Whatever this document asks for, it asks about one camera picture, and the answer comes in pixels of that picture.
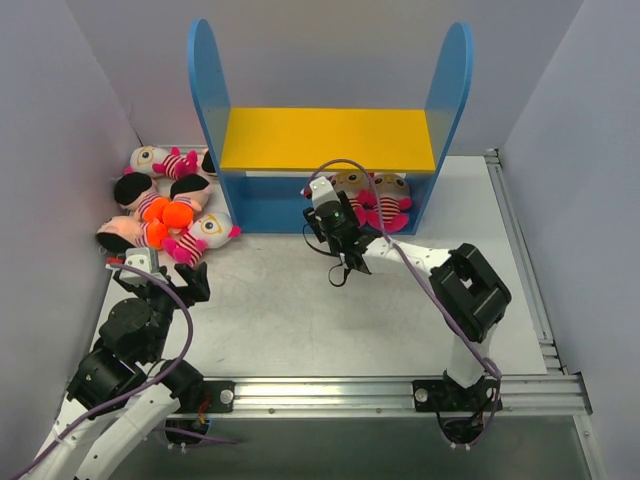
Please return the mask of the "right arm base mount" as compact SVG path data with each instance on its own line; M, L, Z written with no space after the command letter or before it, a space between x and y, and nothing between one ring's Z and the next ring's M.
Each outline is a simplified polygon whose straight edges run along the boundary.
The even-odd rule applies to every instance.
M412 382L415 410L431 413L488 412L498 382L481 378L474 385L462 388L448 378L417 379Z

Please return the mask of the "pink plush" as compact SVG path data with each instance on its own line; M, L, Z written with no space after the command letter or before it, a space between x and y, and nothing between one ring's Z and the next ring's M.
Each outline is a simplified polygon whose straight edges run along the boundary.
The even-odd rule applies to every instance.
M378 183L379 178L373 173L364 174L359 170L338 172L330 177L336 192L344 192L356 215L360 226L368 225L380 229L379 203L369 178Z

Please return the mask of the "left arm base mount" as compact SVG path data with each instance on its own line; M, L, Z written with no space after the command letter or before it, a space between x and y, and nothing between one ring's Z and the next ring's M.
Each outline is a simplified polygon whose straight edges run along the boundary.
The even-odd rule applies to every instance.
M223 414L233 410L236 383L230 380L204 380L178 394L182 414Z

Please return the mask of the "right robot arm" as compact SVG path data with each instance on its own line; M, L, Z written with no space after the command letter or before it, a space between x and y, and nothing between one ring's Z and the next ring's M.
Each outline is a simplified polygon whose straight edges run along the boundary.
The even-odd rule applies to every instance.
M326 183L308 187L302 195L312 206L303 211L328 255L340 260L344 273L413 277L454 333L443 385L446 402L465 409L479 397L477 382L502 373L489 358L497 324L512 295L480 250L468 243L453 250L429 248L386 238L360 228L343 193Z

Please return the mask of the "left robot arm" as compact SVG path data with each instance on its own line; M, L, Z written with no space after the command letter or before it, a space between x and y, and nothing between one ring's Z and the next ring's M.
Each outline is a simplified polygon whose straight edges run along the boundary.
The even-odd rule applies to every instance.
M189 309L210 298L206 265L176 265L182 286L173 284L164 267L112 267L114 281L130 295L99 328L24 479L74 479L86 459L104 469L116 466L160 421L203 401L203 376L184 352L165 361L155 376L143 367L161 359L175 311L184 314L187 334L194 334Z

